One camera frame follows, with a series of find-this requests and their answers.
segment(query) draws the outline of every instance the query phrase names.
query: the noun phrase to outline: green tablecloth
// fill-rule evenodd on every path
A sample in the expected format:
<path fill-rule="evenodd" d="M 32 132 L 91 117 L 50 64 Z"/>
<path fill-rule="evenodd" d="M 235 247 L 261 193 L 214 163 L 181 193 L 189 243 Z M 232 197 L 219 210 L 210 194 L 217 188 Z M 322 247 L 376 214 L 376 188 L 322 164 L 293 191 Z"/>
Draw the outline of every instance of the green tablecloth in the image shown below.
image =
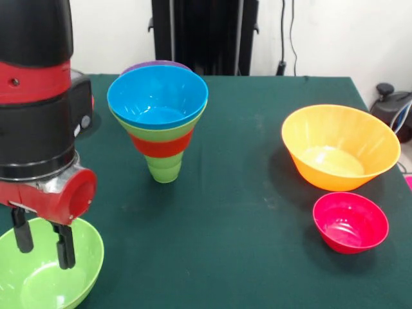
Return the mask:
<path fill-rule="evenodd" d="M 396 167 L 357 190 L 388 216 L 388 239 L 331 251 L 312 221 L 325 193 L 297 173 L 280 137 L 297 108 L 365 109 L 347 78 L 205 77 L 207 109 L 179 178 L 156 183 L 110 114 L 114 75 L 92 76 L 95 128 L 77 141 L 98 175 L 84 216 L 106 250 L 80 308 L 411 308 L 412 195 Z M 11 226 L 0 210 L 1 232 Z"/>

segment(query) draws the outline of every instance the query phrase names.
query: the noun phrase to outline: green bowl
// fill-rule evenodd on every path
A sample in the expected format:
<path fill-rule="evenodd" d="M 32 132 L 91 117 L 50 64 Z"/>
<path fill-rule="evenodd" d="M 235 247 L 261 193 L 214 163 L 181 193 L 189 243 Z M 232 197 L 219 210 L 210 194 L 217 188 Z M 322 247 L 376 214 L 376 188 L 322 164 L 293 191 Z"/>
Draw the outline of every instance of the green bowl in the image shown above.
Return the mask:
<path fill-rule="evenodd" d="M 30 253 L 20 253 L 12 229 L 0 237 L 0 308 L 76 308 L 102 268 L 102 238 L 89 223 L 76 219 L 71 224 L 76 265 L 62 270 L 57 259 L 59 237 L 52 225 L 41 218 L 29 222 L 34 242 Z"/>
<path fill-rule="evenodd" d="M 182 167 L 183 151 L 169 158 L 145 156 L 147 166 L 154 180 L 160 183 L 173 182 L 179 176 Z"/>
<path fill-rule="evenodd" d="M 137 138 L 141 138 L 142 140 L 149 140 L 151 142 L 165 142 L 167 140 L 176 140 L 177 138 L 182 137 L 183 135 L 187 134 L 191 129 L 194 128 L 194 126 L 198 123 L 201 114 L 205 111 L 205 108 L 207 106 L 207 103 L 205 107 L 202 109 L 200 114 L 196 116 L 196 118 L 192 119 L 188 123 L 180 126 L 180 127 L 174 127 L 172 129 L 164 129 L 164 130 L 148 130 L 148 129 L 141 129 L 139 127 L 133 127 L 127 123 L 125 123 L 123 120 L 119 119 L 114 112 L 110 109 L 110 112 L 113 114 L 113 116 L 117 119 L 117 121 L 120 123 L 124 129 L 132 134 L 133 136 Z"/>

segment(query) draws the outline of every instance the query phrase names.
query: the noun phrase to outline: pink bowl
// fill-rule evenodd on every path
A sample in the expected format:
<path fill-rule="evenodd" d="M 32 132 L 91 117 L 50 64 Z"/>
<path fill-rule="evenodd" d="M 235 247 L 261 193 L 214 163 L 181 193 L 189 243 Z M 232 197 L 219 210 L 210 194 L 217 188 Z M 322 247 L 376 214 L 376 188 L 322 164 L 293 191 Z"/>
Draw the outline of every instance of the pink bowl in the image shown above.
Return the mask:
<path fill-rule="evenodd" d="M 378 205 L 354 193 L 322 196 L 315 203 L 313 216 L 323 240 L 343 254 L 372 249 L 389 233 L 388 219 Z"/>
<path fill-rule="evenodd" d="M 406 183 L 409 185 L 409 188 L 412 190 L 412 176 L 405 177 Z"/>

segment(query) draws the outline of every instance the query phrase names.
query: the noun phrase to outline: plastic bowl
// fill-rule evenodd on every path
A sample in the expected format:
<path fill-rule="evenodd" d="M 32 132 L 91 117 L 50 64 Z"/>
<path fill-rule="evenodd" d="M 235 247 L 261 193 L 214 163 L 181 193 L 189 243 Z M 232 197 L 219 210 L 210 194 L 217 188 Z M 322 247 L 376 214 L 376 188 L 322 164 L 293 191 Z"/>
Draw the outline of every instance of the plastic bowl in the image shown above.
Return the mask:
<path fill-rule="evenodd" d="M 133 71 L 138 68 L 143 68 L 145 66 L 177 66 L 179 68 L 183 68 L 183 69 L 191 71 L 191 69 L 189 69 L 187 66 L 179 62 L 168 61 L 168 60 L 154 60 L 154 61 L 147 61 L 147 62 L 135 64 L 134 66 L 131 66 L 130 68 L 127 68 L 126 70 L 124 70 L 121 75 L 126 74 L 127 72 Z"/>
<path fill-rule="evenodd" d="M 194 119 L 192 119 L 188 123 L 180 127 L 174 127 L 172 129 L 164 129 L 164 130 L 147 130 L 147 129 L 141 129 L 139 127 L 133 127 L 130 124 L 127 124 L 123 120 L 119 119 L 111 109 L 110 111 L 112 112 L 113 116 L 115 116 L 119 124 L 129 134 L 137 138 L 140 138 L 142 140 L 148 140 L 150 142 L 165 142 L 168 140 L 176 140 L 177 138 L 180 138 L 183 135 L 186 135 L 187 133 L 189 133 L 198 123 L 201 115 L 206 109 L 206 106 L 207 104 L 200 111 L 199 115 L 197 115 Z"/>
<path fill-rule="evenodd" d="M 298 109 L 283 122 L 282 139 L 302 177 L 329 191 L 356 189 L 400 156 L 399 140 L 385 123 L 346 106 Z"/>
<path fill-rule="evenodd" d="M 209 90 L 201 77 L 176 66 L 146 66 L 119 76 L 109 106 L 124 122 L 142 129 L 170 129 L 196 118 Z"/>
<path fill-rule="evenodd" d="M 315 224 L 334 251 L 354 254 L 380 245 L 388 236 L 384 212 L 372 201 L 349 192 L 334 192 L 315 203 Z"/>
<path fill-rule="evenodd" d="M 102 238 L 86 221 L 73 221 L 76 265 L 62 270 L 56 249 L 59 237 L 52 225 L 41 218 L 29 222 L 34 241 L 30 253 L 20 253 L 13 230 L 0 237 L 0 308 L 76 308 L 102 268 Z"/>
<path fill-rule="evenodd" d="M 187 148 L 191 141 L 192 134 L 193 129 L 176 140 L 169 140 L 166 142 L 149 142 L 148 140 L 141 140 L 133 135 L 130 135 L 130 138 L 136 149 L 143 155 L 152 158 L 169 158 L 170 156 L 181 153 Z"/>
<path fill-rule="evenodd" d="M 409 186 L 409 188 L 412 191 L 412 176 L 406 176 L 405 180 L 406 180 L 407 185 Z"/>

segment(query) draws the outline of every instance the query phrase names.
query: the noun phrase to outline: black device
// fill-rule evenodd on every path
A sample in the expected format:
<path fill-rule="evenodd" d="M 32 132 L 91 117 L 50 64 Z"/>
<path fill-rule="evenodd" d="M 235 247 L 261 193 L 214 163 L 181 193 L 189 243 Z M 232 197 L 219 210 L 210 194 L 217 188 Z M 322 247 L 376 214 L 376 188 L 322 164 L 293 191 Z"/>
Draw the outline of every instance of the black device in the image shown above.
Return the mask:
<path fill-rule="evenodd" d="M 376 86 L 379 98 L 371 107 L 371 114 L 390 125 L 398 111 L 412 100 L 412 92 L 395 91 L 388 83 L 380 83 Z M 397 133 L 399 141 L 406 143 L 412 139 L 412 110 L 407 115 L 404 125 Z"/>

